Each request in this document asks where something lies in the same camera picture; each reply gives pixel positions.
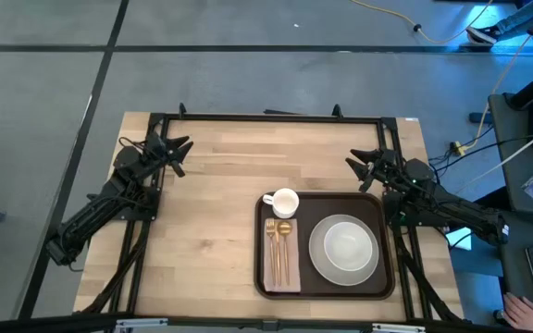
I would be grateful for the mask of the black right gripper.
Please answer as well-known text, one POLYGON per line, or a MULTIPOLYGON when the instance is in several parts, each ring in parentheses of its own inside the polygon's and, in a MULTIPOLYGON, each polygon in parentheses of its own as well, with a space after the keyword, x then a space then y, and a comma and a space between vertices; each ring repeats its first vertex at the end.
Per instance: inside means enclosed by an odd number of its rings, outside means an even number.
POLYGON ((350 153, 361 162, 368 162, 370 165, 368 167, 368 164, 362 164, 351 158, 345 159, 360 181, 365 181, 366 178, 387 184, 402 181, 403 159, 396 151, 385 148, 373 151, 351 149, 350 153))

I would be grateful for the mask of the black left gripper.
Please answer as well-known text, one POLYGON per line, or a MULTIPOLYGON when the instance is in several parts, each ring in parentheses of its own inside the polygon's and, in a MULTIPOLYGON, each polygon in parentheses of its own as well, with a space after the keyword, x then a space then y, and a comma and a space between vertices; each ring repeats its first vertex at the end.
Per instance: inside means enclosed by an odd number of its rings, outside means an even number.
POLYGON ((145 137, 145 152, 154 159, 176 169, 179 162, 183 162, 192 149, 193 142, 189 142, 189 139, 189 136, 166 139, 160 137, 156 132, 152 132, 145 137))

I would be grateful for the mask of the brown plastic tray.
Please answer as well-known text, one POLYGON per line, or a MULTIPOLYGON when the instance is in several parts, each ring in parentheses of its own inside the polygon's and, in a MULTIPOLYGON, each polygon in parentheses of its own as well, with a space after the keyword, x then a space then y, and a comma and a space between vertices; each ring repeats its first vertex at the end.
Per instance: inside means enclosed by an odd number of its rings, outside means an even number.
POLYGON ((346 299, 383 300, 395 287, 394 269, 381 201, 359 192, 301 192, 299 207, 291 219, 297 220, 301 291, 298 294, 273 296, 260 286, 262 277, 262 232, 267 218, 276 218, 272 207, 258 200, 255 206, 254 284, 256 289, 271 300, 283 299, 346 299), (377 269, 367 281, 352 287, 334 285, 325 280, 314 268, 309 257, 308 242, 318 222, 328 216, 348 215, 363 221, 374 233, 380 249, 377 269))

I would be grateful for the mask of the white ceramic mug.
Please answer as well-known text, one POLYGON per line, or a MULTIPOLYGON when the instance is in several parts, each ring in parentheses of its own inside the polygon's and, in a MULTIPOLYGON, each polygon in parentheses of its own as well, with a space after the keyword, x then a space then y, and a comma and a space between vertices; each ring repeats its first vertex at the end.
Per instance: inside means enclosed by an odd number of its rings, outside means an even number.
POLYGON ((272 207, 273 213, 280 219, 292 218, 299 207, 299 196, 291 189, 282 188, 273 194, 264 194, 264 204, 272 207))

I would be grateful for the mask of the white ceramic bowl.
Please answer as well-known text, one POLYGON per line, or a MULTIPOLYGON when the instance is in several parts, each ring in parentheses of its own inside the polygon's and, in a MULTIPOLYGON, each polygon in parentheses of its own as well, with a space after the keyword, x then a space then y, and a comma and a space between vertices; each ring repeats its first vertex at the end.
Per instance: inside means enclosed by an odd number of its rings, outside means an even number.
POLYGON ((342 271, 363 269, 373 258, 373 241, 362 224, 343 221, 325 234, 324 251, 328 260, 342 271))

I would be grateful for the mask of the gold spoon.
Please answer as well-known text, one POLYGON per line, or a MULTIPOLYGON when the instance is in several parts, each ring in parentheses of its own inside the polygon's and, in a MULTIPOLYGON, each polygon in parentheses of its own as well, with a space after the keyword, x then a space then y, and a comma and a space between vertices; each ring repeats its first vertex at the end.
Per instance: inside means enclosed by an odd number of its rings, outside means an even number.
POLYGON ((292 225, 288 221, 282 221, 278 224, 279 235, 283 239, 283 258, 285 265, 285 278, 286 284, 290 284, 290 265, 289 265, 289 250, 288 250, 288 237, 292 233, 292 225))

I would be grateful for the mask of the grey ceramic plate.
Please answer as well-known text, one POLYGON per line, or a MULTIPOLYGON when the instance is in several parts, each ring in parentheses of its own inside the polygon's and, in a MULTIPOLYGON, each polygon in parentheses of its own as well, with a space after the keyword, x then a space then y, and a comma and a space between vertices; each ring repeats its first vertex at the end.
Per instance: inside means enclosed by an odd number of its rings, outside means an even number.
POLYGON ((322 219, 316 224, 308 242, 309 257, 316 271, 327 281, 334 285, 352 287, 359 285, 371 278, 378 267, 380 249, 373 231, 360 219, 348 215, 333 215, 322 219), (324 251, 324 238, 328 229, 336 223, 348 221, 362 224, 373 241, 373 258, 363 269, 354 272, 342 271, 334 266, 327 258, 324 251))

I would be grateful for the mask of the gold fork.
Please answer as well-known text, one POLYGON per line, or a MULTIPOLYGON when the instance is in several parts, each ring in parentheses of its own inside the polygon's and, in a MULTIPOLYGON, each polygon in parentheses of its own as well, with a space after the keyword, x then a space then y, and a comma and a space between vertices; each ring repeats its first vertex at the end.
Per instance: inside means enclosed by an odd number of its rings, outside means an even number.
POLYGON ((276 233, 277 226, 275 219, 268 218, 266 220, 266 235, 269 238, 271 275, 274 286, 276 286, 278 282, 278 269, 276 263, 276 233))

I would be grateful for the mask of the beige cloth napkin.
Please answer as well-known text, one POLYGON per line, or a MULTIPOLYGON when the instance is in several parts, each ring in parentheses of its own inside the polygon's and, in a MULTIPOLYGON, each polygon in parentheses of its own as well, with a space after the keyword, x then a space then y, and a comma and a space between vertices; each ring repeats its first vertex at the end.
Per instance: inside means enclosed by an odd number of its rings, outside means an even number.
POLYGON ((267 294, 273 296, 281 296, 282 294, 298 294, 301 291, 301 278, 300 278, 300 264, 299 264, 299 241, 298 241, 298 228, 297 220, 286 220, 292 225, 292 233, 288 237, 288 250, 289 250, 289 265, 290 265, 290 284, 286 284, 285 278, 285 265, 283 258, 283 239, 279 235, 278 224, 280 219, 275 219, 277 226, 276 233, 276 263, 278 269, 278 282, 277 285, 273 285, 270 265, 270 247, 269 238, 266 235, 266 220, 262 232, 262 264, 260 267, 263 269, 262 277, 260 277, 260 286, 267 294))

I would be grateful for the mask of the person's foot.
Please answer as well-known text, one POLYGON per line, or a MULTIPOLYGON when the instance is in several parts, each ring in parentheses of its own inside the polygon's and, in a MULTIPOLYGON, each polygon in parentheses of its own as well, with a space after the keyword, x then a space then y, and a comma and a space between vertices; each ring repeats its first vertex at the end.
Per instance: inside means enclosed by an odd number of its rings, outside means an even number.
POLYGON ((465 32, 469 42, 477 44, 494 45, 501 37, 501 32, 496 26, 486 28, 467 27, 465 32))

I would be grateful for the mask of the person's leg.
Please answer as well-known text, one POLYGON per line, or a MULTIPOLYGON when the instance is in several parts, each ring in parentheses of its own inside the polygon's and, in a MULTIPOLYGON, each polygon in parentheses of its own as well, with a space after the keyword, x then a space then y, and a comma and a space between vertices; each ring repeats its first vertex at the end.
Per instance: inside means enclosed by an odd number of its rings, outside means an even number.
POLYGON ((525 34, 533 27, 533 0, 509 17, 501 19, 496 27, 499 31, 499 41, 525 34))

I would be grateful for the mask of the person's hand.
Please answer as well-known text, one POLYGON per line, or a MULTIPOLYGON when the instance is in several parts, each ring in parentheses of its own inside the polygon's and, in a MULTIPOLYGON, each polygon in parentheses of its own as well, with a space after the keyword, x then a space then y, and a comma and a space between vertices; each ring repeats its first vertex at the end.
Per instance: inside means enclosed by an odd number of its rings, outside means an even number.
POLYGON ((513 328, 533 331, 533 302, 508 292, 503 295, 503 318, 513 328))

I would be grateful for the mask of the silver frame bracket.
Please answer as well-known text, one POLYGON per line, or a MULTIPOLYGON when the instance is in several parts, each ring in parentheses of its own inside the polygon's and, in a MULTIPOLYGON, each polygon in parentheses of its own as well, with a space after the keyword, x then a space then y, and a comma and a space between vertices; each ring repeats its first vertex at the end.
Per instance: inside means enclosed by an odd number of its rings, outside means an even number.
POLYGON ((402 324, 388 324, 388 323, 374 323, 371 328, 371 333, 427 333, 425 327, 402 325, 402 324))
POLYGON ((120 319, 114 327, 115 333, 133 333, 137 328, 166 327, 169 323, 167 318, 132 318, 120 319))

